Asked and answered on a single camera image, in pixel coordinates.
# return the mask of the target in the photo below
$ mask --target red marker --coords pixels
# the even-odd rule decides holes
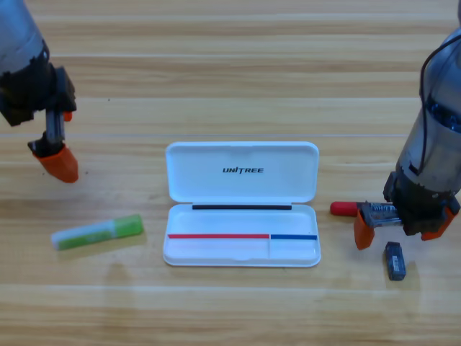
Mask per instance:
[[[366,202],[332,202],[330,213],[337,216],[357,216],[359,208]],[[369,203],[373,211],[391,211],[395,207],[390,203]]]

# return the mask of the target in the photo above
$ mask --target glue stick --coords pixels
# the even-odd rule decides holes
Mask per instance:
[[[55,249],[65,250],[104,240],[135,236],[141,233],[143,233],[141,217],[132,215],[59,231],[51,235],[51,242]]]

